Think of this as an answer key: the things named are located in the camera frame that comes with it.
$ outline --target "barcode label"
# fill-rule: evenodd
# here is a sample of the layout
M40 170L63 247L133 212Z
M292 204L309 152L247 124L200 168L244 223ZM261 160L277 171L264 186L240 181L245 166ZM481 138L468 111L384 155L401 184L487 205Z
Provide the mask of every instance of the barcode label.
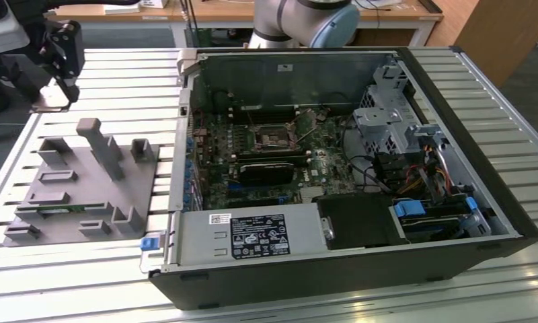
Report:
M209 214L209 224L229 224L231 219L231 213Z
M145 15L141 17L143 20L168 20L168 17L161 17L159 15Z

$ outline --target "floor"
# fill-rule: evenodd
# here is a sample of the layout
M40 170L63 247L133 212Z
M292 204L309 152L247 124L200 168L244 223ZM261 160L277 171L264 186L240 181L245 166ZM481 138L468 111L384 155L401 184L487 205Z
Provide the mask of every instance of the floor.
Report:
M85 30L84 46L87 48L168 48L173 47L172 37L168 30ZM23 68L38 84L48 83L47 74L27 60L20 62ZM509 78L501 91L521 114L538 131L538 48L536 48L524 64ZM12 106L0 113L2 123L24 123L28 120L30 104L8 89L12 97ZM20 135L23 126L0 126L0 167L7 159L10 150Z

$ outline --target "warning sticker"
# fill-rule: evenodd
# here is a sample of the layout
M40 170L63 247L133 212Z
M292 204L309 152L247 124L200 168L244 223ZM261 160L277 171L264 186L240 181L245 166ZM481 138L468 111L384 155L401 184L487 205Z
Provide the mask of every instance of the warning sticker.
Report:
M291 254L283 214L240 217L232 221L232 255L235 259Z
M209 224L229 224L231 213L209 214Z

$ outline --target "extruded aluminum surface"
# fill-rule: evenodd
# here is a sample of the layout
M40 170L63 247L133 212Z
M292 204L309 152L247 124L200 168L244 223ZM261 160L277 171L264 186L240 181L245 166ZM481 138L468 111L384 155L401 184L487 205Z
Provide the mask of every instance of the extruded aluminum surface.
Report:
M431 77L538 226L538 137L471 61L415 48ZM43 137L76 135L99 118L119 145L160 145L149 231L168 225L177 125L177 50L89 50L81 99L66 114L31 117L0 173L0 243L40 165ZM435 120L424 108L424 113ZM139 240L24 248L0 245L0 322L538 322L538 242L449 281L183 312L141 273Z

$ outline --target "table leg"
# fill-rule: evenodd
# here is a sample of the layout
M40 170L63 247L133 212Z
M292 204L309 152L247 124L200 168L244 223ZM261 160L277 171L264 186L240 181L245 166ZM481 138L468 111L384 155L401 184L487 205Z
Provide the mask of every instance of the table leg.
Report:
M176 48L187 48L188 41L185 39L185 22L172 22L169 24L173 34L173 42Z
M428 43L431 32L433 31L436 22L427 21L421 24L415 32L413 38L411 39L409 46L424 46Z

